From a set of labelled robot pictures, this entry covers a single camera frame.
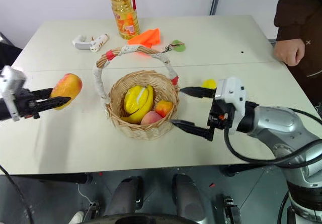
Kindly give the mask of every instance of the red tape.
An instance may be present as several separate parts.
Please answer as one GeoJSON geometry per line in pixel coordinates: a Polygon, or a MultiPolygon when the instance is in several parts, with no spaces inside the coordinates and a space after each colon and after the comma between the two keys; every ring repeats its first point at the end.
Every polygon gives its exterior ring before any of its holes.
{"type": "Polygon", "coordinates": [[[179,77],[178,76],[176,76],[176,77],[174,77],[171,81],[172,81],[172,84],[174,85],[174,86],[176,86],[177,84],[178,84],[178,80],[179,80],[179,77]]]}
{"type": "Polygon", "coordinates": [[[109,50],[109,51],[107,51],[106,52],[106,58],[108,59],[108,60],[112,60],[112,59],[114,59],[116,57],[116,55],[115,54],[113,54],[113,51],[112,50],[109,50]]]}

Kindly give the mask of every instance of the orange cloth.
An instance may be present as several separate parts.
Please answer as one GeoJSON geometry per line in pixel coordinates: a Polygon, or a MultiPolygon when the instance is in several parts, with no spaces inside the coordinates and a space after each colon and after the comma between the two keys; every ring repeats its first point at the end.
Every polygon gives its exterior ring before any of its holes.
{"type": "Polygon", "coordinates": [[[127,41],[128,44],[142,44],[151,48],[160,43],[160,29],[149,29],[127,41]]]}

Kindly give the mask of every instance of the black cable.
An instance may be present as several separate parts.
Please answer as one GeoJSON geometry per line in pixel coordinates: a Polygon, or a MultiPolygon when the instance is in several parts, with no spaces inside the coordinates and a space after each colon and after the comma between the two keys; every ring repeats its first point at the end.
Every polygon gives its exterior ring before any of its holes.
{"type": "MultiPolygon", "coordinates": [[[[319,124],[322,125],[322,121],[320,119],[318,119],[317,117],[307,113],[307,112],[304,112],[304,111],[301,111],[301,110],[298,110],[298,109],[292,109],[290,108],[292,111],[294,112],[297,112],[297,113],[300,113],[300,114],[303,114],[305,116],[308,116],[310,118],[312,118],[313,120],[317,121],[319,124]]],[[[230,140],[229,140],[229,127],[230,127],[230,124],[227,124],[225,129],[224,129],[224,140],[225,140],[225,143],[226,143],[226,146],[227,148],[229,149],[229,151],[235,155],[237,158],[241,159],[241,160],[244,160],[246,162],[249,162],[251,164],[256,164],[256,165],[276,165],[278,167],[281,167],[281,168],[285,168],[285,169],[296,169],[296,168],[301,168],[301,167],[305,167],[305,166],[308,166],[308,165],[311,165],[311,164],[314,164],[320,160],[322,160],[322,154],[309,160],[309,161],[305,161],[303,163],[299,163],[299,164],[292,164],[292,165],[288,165],[288,164],[282,164],[286,161],[289,161],[295,157],[298,157],[300,156],[301,154],[303,154],[304,152],[306,152],[307,150],[309,150],[310,148],[312,148],[313,146],[315,145],[318,145],[318,144],[321,144],[322,143],[322,139],[316,139],[312,142],[309,142],[308,144],[306,144],[305,146],[299,148],[298,150],[292,152],[291,154],[289,155],[286,155],[282,158],[278,158],[278,159],[273,159],[273,160],[258,160],[258,159],[251,159],[251,158],[248,158],[248,157],[245,157],[241,154],[239,154],[238,152],[235,151],[235,149],[231,146],[231,143],[230,143],[230,140]]]]}
{"type": "Polygon", "coordinates": [[[280,206],[280,210],[278,211],[277,224],[282,223],[283,210],[284,210],[285,204],[287,202],[287,199],[288,199],[288,191],[284,195],[284,198],[283,198],[281,206],[280,206]]]}
{"type": "Polygon", "coordinates": [[[10,183],[13,185],[14,189],[16,192],[19,194],[21,201],[27,211],[28,219],[29,219],[29,224],[34,224],[34,220],[32,218],[31,210],[29,208],[29,205],[26,203],[25,197],[22,194],[21,190],[19,189],[18,185],[14,182],[14,180],[11,178],[10,174],[0,165],[0,170],[4,172],[6,175],[7,179],[10,181],[10,183]]]}
{"type": "MultiPolygon", "coordinates": [[[[255,165],[278,165],[278,166],[289,168],[289,169],[292,167],[294,168],[295,165],[280,165],[280,164],[284,163],[286,161],[289,161],[295,157],[298,157],[298,156],[302,155],[305,151],[310,149],[311,147],[322,143],[322,139],[317,139],[312,142],[309,142],[305,146],[299,148],[298,150],[296,150],[296,151],[292,152],[291,154],[286,155],[284,157],[273,159],[273,160],[258,160],[258,159],[250,159],[250,158],[245,157],[235,151],[235,149],[231,146],[231,143],[229,140],[229,125],[227,125],[224,129],[224,140],[225,140],[226,146],[229,149],[229,151],[241,160],[244,160],[246,162],[249,162],[250,164],[255,164],[255,165]]],[[[310,160],[310,164],[315,163],[315,162],[319,161],[320,159],[322,159],[322,154],[315,157],[314,159],[310,160]]]]}
{"type": "Polygon", "coordinates": [[[314,115],[312,115],[312,114],[309,114],[309,113],[307,113],[307,112],[304,112],[304,111],[302,111],[302,110],[298,110],[298,109],[294,109],[294,108],[288,108],[288,109],[292,110],[293,112],[297,112],[297,113],[299,113],[299,114],[303,114],[303,115],[305,115],[305,116],[307,116],[307,117],[309,117],[309,118],[312,118],[313,120],[317,121],[319,124],[321,124],[321,125],[322,125],[322,120],[321,120],[321,119],[319,119],[319,118],[317,118],[317,117],[315,117],[315,116],[314,116],[314,115]]]}

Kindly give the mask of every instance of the peach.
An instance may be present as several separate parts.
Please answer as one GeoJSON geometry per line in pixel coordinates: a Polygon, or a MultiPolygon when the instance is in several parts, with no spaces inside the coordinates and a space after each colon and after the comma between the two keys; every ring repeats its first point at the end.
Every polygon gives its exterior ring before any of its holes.
{"type": "Polygon", "coordinates": [[[68,73],[59,80],[57,85],[52,90],[50,97],[70,97],[70,100],[61,107],[56,107],[56,110],[61,110],[68,106],[72,100],[77,97],[83,87],[81,79],[75,74],[68,73]]]}
{"type": "Polygon", "coordinates": [[[142,118],[141,125],[152,124],[161,120],[162,117],[156,112],[150,111],[142,118]]]}

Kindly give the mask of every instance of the bottle label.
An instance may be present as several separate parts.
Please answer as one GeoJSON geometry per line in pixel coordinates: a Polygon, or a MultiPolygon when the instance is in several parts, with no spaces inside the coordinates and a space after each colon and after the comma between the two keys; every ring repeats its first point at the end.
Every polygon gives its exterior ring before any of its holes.
{"type": "Polygon", "coordinates": [[[128,14],[126,19],[122,19],[119,14],[115,14],[115,19],[117,22],[117,27],[121,33],[127,35],[135,34],[134,22],[131,14],[128,14]]]}

